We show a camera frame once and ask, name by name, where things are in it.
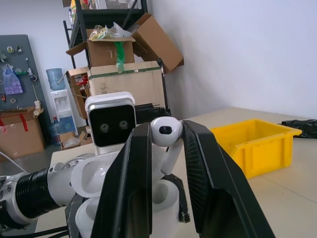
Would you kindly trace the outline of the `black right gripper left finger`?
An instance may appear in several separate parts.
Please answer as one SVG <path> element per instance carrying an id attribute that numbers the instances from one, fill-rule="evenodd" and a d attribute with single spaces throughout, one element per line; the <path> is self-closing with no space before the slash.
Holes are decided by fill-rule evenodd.
<path id="1" fill-rule="evenodd" d="M 90 238 L 150 238 L 151 135 L 149 123 L 134 128 L 107 171 Z"/>

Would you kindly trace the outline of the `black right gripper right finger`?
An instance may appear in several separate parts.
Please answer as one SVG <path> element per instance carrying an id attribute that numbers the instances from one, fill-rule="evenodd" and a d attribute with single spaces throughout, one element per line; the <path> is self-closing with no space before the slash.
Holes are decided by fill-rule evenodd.
<path id="1" fill-rule="evenodd" d="M 185 120 L 183 143 L 199 238 L 275 238 L 242 170 L 214 134 Z"/>

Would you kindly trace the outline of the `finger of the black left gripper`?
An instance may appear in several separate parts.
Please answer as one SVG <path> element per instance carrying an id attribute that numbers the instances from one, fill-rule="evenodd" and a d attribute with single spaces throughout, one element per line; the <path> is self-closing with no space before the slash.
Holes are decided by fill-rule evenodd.
<path id="1" fill-rule="evenodd" d="M 179 213 L 178 219 L 180 223 L 189 223 L 190 222 L 190 213 L 188 210 L 188 204 L 184 189 L 183 180 L 174 174 L 165 175 L 162 179 L 167 180 L 175 184 L 179 190 Z"/>
<path id="2" fill-rule="evenodd" d="M 77 210 L 83 203 L 83 197 L 76 194 L 65 208 L 66 224 L 70 238 L 82 238 L 75 223 Z"/>

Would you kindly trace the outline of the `white earbud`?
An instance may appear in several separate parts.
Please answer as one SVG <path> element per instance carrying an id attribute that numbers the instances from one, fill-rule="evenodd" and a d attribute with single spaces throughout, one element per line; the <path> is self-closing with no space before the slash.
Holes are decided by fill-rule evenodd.
<path id="1" fill-rule="evenodd" d="M 150 126 L 152 143 L 167 148 L 160 171 L 164 175 L 170 175 L 183 147 L 183 124 L 174 117 L 160 117 L 154 119 Z"/>

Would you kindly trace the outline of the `yellow plastic bin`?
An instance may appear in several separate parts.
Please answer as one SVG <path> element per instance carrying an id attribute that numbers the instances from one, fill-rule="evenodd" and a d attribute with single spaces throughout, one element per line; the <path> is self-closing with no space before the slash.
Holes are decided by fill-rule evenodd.
<path id="1" fill-rule="evenodd" d="M 302 133 L 260 119 L 215 127 L 211 132 L 248 179 L 290 166 L 293 137 Z"/>

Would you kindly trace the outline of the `small flat cardboard box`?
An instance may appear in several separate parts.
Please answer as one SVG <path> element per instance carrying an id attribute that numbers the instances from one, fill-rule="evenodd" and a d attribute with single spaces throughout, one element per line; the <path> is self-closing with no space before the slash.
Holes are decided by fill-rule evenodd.
<path id="1" fill-rule="evenodd" d="M 93 143 L 90 134 L 86 131 L 82 131 L 78 136 L 76 136 L 74 132 L 60 134 L 59 141 L 61 150 Z"/>

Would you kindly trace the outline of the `blue water jug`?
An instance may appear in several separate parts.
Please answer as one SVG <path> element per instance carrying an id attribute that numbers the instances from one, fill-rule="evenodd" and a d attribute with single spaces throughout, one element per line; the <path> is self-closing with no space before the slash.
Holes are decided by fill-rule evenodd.
<path id="1" fill-rule="evenodd" d="M 62 125 L 60 122 L 55 121 L 49 126 L 49 132 L 52 138 L 52 144 L 59 146 L 60 145 L 60 138 L 59 135 L 62 133 Z"/>

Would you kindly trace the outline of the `large green-taped cardboard box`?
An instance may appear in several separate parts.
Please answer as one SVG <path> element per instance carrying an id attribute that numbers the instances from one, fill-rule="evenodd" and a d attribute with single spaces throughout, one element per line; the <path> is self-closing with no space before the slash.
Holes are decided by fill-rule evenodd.
<path id="1" fill-rule="evenodd" d="M 88 72 L 91 95 L 129 92 L 136 105 L 166 107 L 162 68 L 157 61 L 127 63 L 119 73 L 116 65 L 92 67 Z"/>

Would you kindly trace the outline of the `cardboard box with red tape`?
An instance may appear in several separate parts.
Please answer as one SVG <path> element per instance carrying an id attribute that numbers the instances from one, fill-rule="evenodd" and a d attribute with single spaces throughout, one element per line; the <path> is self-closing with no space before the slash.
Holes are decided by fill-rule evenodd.
<path id="1" fill-rule="evenodd" d="M 35 107 L 0 111 L 0 152 L 12 159 L 43 152 L 40 114 Z"/>

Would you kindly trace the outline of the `white water dispenser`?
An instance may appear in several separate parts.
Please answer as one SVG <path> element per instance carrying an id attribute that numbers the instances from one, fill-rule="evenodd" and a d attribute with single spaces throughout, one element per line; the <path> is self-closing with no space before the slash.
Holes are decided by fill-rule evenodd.
<path id="1" fill-rule="evenodd" d="M 78 130 L 67 89 L 52 91 L 51 97 L 53 100 L 57 120 L 65 125 L 67 132 L 74 132 L 75 135 L 78 135 Z"/>

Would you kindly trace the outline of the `cardboard box with red label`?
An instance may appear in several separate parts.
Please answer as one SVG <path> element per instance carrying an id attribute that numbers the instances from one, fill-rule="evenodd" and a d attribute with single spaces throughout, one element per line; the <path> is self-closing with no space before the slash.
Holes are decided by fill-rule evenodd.
<path id="1" fill-rule="evenodd" d="M 85 111 L 85 101 L 90 96 L 88 86 L 88 67 L 71 69 L 66 72 L 66 77 L 69 82 L 70 90 L 74 98 L 79 116 L 82 119 L 87 119 Z"/>

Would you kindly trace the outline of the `black plastic bag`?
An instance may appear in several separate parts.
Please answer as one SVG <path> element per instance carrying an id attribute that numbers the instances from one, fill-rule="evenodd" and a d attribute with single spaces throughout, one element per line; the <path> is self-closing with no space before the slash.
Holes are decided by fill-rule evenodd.
<path id="1" fill-rule="evenodd" d="M 282 125 L 302 131 L 298 138 L 317 139 L 317 119 L 308 120 L 285 120 L 281 122 Z"/>

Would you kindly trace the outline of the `green plastic strip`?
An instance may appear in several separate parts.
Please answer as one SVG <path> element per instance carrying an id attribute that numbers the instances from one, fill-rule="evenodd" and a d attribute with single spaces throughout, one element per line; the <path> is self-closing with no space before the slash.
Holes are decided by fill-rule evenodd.
<path id="1" fill-rule="evenodd" d="M 117 60 L 116 66 L 118 73 L 122 73 L 124 71 L 125 64 L 125 53 L 123 48 L 123 42 L 114 42 L 117 51 Z"/>

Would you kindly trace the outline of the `blue water bottle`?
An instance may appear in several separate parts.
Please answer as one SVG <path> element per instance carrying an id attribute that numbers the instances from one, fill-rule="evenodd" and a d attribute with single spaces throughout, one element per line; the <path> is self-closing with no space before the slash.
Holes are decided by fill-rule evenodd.
<path id="1" fill-rule="evenodd" d="M 63 90 L 66 88 L 64 76 L 61 68 L 52 68 L 46 70 L 50 88 L 53 91 Z"/>

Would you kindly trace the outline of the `open cardboard box with bags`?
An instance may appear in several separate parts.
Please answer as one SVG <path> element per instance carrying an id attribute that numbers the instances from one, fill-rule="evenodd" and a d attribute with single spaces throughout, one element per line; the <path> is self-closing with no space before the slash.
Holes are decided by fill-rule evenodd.
<path id="1" fill-rule="evenodd" d="M 135 39 L 132 37 L 87 40 L 69 49 L 66 53 L 70 56 L 74 56 L 87 50 L 91 67 L 115 65 L 117 51 L 114 42 L 123 42 L 125 63 L 134 63 L 133 43 L 135 42 Z"/>

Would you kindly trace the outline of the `tilted open cardboard box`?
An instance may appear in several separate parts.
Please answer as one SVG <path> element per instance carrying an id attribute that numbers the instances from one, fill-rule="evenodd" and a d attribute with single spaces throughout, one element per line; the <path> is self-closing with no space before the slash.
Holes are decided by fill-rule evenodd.
<path id="1" fill-rule="evenodd" d="M 161 59 L 166 73 L 184 65 L 182 53 L 151 14 L 145 13 L 129 31 L 135 39 L 134 54 L 144 61 Z"/>

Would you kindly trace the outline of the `purple plastic bag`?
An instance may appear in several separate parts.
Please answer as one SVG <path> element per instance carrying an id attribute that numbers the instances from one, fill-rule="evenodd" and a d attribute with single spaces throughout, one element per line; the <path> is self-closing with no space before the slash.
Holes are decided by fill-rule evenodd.
<path id="1" fill-rule="evenodd" d="M 5 64 L 3 67 L 2 77 L 4 90 L 7 95 L 15 95 L 23 93 L 22 85 L 19 78 L 13 71 L 13 67 L 9 64 Z"/>

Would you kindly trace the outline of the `clear plastic bags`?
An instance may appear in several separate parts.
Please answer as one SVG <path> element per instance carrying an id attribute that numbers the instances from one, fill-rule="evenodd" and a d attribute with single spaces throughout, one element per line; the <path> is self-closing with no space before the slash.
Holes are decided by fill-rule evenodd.
<path id="1" fill-rule="evenodd" d="M 117 23 L 113 23 L 113 26 L 108 28 L 106 25 L 96 25 L 93 31 L 89 35 L 89 40 L 102 40 L 108 38 L 127 38 L 132 34 L 129 31 L 122 29 Z"/>

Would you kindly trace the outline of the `grey pegboard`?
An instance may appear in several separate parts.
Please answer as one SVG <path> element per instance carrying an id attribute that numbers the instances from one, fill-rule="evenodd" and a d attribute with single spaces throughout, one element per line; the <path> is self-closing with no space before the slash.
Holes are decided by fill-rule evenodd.
<path id="1" fill-rule="evenodd" d="M 0 35 L 0 96 L 5 93 L 2 67 L 6 64 L 21 72 L 18 75 L 23 93 L 6 95 L 6 102 L 0 97 L 0 110 L 13 110 L 34 106 L 38 99 L 44 112 L 39 116 L 39 123 L 45 144 L 49 145 L 51 136 L 48 126 L 51 124 L 42 83 L 33 57 L 30 41 L 27 35 Z"/>

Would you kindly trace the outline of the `black metal shelf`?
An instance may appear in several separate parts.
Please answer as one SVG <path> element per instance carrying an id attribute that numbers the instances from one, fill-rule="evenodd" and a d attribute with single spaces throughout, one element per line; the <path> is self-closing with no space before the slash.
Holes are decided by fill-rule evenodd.
<path id="1" fill-rule="evenodd" d="M 75 25 L 74 25 L 74 33 L 81 33 L 81 36 L 83 38 L 83 42 L 89 40 L 89 35 L 92 32 L 91 29 L 86 29 L 86 20 L 87 17 L 86 11 L 82 8 L 76 11 L 75 14 Z M 88 56 L 88 51 L 84 50 L 86 52 L 86 57 L 88 60 L 88 68 L 89 70 L 92 68 L 89 63 L 89 56 Z M 144 109 L 141 110 L 143 114 L 147 117 L 154 117 L 154 116 L 168 116 L 170 115 L 170 109 L 166 107 L 160 107 L 159 105 L 155 105 L 152 103 L 149 104 L 142 104 L 144 106 Z"/>

